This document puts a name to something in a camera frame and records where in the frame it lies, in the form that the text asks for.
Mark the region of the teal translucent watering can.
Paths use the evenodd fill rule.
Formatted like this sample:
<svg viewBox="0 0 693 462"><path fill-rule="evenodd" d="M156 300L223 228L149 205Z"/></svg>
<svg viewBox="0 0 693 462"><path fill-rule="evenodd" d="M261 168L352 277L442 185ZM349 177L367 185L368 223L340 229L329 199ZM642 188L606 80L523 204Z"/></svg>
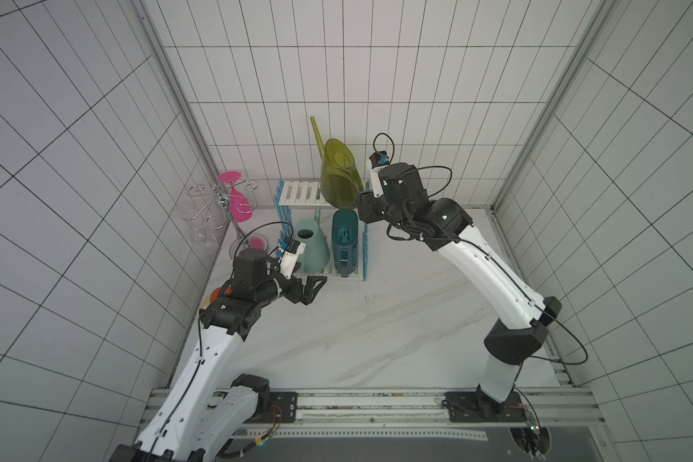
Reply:
<svg viewBox="0 0 693 462"><path fill-rule="evenodd" d="M335 271L340 277L349 277L358 267L358 217L353 210L334 214L331 237Z"/></svg>

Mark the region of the olive green watering can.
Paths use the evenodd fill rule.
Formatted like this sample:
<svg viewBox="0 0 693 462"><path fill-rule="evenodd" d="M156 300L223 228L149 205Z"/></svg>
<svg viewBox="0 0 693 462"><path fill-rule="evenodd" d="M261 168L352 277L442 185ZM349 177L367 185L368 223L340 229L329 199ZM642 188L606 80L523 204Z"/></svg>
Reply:
<svg viewBox="0 0 693 462"><path fill-rule="evenodd" d="M315 117L310 122L321 158L321 196L338 209L355 209L364 186L352 152L337 139L324 142Z"/></svg>

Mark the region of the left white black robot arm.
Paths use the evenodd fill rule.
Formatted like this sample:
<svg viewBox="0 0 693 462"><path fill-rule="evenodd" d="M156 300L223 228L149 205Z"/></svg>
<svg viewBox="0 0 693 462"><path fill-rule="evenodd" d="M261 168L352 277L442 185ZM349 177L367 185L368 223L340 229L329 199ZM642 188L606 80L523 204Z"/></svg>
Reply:
<svg viewBox="0 0 693 462"><path fill-rule="evenodd" d="M131 445L118 446L113 461L213 461L249 420L268 417L269 381L256 375L235 379L223 402L209 408L219 377L244 344L264 307L285 298L312 303L324 276L294 275L306 245L287 239L281 257L265 250L237 253L231 277L198 316L198 343L160 410Z"/></svg>

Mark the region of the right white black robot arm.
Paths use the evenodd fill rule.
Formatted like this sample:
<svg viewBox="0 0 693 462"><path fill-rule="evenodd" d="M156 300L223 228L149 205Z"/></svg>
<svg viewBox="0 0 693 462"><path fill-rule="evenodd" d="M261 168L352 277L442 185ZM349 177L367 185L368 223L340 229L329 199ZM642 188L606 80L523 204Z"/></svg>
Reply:
<svg viewBox="0 0 693 462"><path fill-rule="evenodd" d="M526 360L534 359L558 320L561 302L531 289L487 243L470 215L450 198L432 199L414 165L371 157L371 185L357 200L363 223L384 221L398 230L402 248L425 246L448 260L479 289L498 315L483 344L489 357L479 386L467 403L446 396L452 417L497 422L515 396L516 380Z"/></svg>

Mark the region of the mint green watering can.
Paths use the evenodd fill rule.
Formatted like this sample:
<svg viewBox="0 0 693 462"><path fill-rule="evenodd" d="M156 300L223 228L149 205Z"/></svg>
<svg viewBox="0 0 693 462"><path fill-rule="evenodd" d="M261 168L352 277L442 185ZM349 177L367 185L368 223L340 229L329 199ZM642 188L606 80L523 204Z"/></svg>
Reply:
<svg viewBox="0 0 693 462"><path fill-rule="evenodd" d="M321 208L313 218L301 219L296 224L296 239L304 244L304 252L298 257L301 271L307 275L322 273L330 260L327 238L321 229Z"/></svg>

